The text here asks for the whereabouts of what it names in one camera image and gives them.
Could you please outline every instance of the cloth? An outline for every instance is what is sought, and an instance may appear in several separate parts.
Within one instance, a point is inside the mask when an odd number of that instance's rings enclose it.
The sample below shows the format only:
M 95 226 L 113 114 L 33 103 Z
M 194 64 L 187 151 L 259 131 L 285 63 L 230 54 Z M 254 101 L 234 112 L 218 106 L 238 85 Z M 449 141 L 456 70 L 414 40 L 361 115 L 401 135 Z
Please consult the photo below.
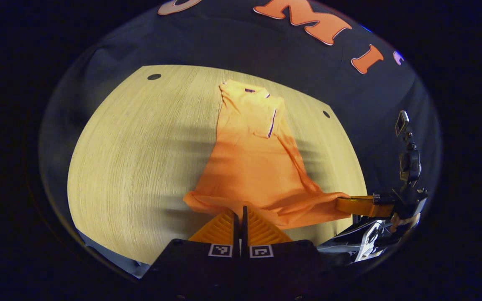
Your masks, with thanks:
M 239 217 L 250 204 L 281 229 L 344 219 L 335 199 L 306 174 L 302 156 L 285 119 L 282 97 L 229 80 L 220 84 L 222 107 L 217 141 L 194 191 L 184 201 L 196 212 Z

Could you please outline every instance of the black background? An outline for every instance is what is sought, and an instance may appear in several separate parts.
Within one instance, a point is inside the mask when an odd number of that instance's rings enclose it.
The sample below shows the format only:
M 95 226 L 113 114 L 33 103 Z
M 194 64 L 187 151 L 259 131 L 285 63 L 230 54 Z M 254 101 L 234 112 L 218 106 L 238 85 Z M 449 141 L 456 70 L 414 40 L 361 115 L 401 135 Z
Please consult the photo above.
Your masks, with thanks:
M 35 176 L 35 139 L 71 63 L 159 3 L 0 1 L 0 299 L 142 297 L 140 286 L 92 259 L 53 222 Z M 403 55 L 423 54 L 404 56 L 436 102 L 445 147 L 434 205 L 418 234 L 353 286 L 329 289 L 347 299 L 482 299 L 482 2 L 325 3 Z

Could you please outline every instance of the wooden table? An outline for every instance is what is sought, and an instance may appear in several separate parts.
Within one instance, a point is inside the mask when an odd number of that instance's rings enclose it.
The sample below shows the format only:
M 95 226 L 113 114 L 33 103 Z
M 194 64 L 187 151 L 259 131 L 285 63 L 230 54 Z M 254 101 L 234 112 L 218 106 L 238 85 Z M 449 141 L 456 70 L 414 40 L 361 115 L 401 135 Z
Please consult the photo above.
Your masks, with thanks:
M 161 77 L 148 80 L 152 74 Z M 218 85 L 229 79 L 284 97 L 308 175 L 323 192 L 367 194 L 352 145 L 325 103 L 239 72 L 144 66 L 102 102 L 75 147 L 68 175 L 75 226 L 106 248 L 151 264 L 170 240 L 187 239 L 211 220 L 182 198 L 195 188 L 212 152 L 222 101 Z M 320 244 L 351 224 L 348 218 L 285 232 Z

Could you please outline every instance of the orange gripper pad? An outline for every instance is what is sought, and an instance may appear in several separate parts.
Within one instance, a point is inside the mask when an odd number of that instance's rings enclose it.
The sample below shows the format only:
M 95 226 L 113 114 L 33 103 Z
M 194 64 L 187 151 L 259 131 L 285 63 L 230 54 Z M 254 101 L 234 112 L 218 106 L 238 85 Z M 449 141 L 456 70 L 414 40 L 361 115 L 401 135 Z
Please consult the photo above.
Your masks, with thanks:
M 247 207 L 247 213 L 248 217 L 243 218 L 248 218 L 248 246 L 280 244 L 281 242 L 293 241 L 286 233 L 267 221 L 251 207 Z
M 394 204 L 373 204 L 373 196 L 351 196 L 350 199 L 337 198 L 336 209 L 366 217 L 390 217 Z
M 233 245 L 234 216 L 232 210 L 224 210 L 211 221 L 208 221 L 191 238 L 192 242 L 209 244 Z

